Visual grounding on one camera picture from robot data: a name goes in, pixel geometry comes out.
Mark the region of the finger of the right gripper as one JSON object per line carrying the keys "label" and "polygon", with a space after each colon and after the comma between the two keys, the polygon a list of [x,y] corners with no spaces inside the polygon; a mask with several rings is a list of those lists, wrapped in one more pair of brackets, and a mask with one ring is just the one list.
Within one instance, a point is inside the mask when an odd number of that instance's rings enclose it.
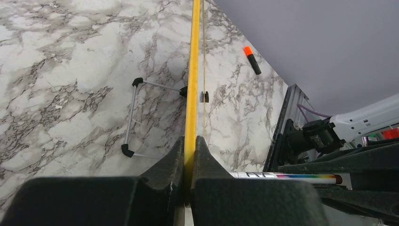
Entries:
{"label": "finger of the right gripper", "polygon": [[315,186],[322,203],[352,215],[378,218],[384,223],[399,222],[399,194],[348,190],[342,186]]}
{"label": "finger of the right gripper", "polygon": [[398,170],[398,142],[338,151],[308,163],[278,167],[278,172],[290,174],[369,173]]}

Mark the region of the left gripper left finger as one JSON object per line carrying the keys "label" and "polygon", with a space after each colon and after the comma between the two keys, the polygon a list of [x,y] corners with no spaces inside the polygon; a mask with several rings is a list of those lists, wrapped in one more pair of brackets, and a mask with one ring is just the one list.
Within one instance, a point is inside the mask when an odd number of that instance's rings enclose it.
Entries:
{"label": "left gripper left finger", "polygon": [[182,226],[184,138],[139,176],[45,177],[25,182],[3,226]]}

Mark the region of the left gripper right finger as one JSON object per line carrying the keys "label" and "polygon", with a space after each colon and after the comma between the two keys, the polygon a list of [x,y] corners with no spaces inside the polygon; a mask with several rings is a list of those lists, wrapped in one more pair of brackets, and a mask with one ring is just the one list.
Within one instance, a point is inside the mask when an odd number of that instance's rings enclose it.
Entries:
{"label": "left gripper right finger", "polygon": [[191,187],[196,226],[327,226],[317,191],[303,181],[238,179],[196,138]]}

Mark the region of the white dry erase marker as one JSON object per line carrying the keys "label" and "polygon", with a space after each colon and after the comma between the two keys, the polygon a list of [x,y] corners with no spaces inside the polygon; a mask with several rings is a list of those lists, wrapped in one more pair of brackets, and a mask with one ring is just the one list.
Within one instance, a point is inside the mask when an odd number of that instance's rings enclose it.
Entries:
{"label": "white dry erase marker", "polygon": [[335,174],[286,174],[276,172],[230,172],[230,175],[238,179],[279,179],[304,181],[311,184],[340,185],[343,179]]}

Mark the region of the yellow framed whiteboard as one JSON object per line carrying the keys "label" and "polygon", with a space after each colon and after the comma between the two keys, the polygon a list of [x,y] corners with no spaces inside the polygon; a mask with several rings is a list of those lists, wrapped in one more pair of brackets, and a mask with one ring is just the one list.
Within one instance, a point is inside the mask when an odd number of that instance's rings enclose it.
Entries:
{"label": "yellow framed whiteboard", "polygon": [[188,85],[186,87],[186,91],[184,92],[183,89],[175,89],[158,83],[145,81],[143,78],[136,78],[132,83],[133,95],[128,115],[128,125],[124,142],[121,145],[122,153],[129,158],[133,157],[134,152],[129,150],[128,144],[129,144],[131,123],[132,123],[132,116],[135,107],[136,93],[139,84],[147,83],[153,86],[179,92],[181,96],[185,96],[187,100],[185,132],[184,132],[184,172],[183,172],[185,206],[191,205],[191,186],[193,182],[194,153],[196,150],[200,25],[202,25],[202,29],[205,30],[205,2],[203,0],[194,0],[192,6],[190,57],[188,65]]}

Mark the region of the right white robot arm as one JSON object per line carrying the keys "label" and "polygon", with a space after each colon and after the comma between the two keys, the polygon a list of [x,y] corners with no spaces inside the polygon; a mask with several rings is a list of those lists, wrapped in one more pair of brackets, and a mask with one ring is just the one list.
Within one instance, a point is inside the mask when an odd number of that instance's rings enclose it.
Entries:
{"label": "right white robot arm", "polygon": [[340,211],[399,223],[399,142],[396,139],[344,149],[346,143],[398,126],[399,97],[393,95],[353,112],[294,128],[292,119],[278,134],[269,171],[299,174],[342,173],[351,189],[317,186],[323,203]]}

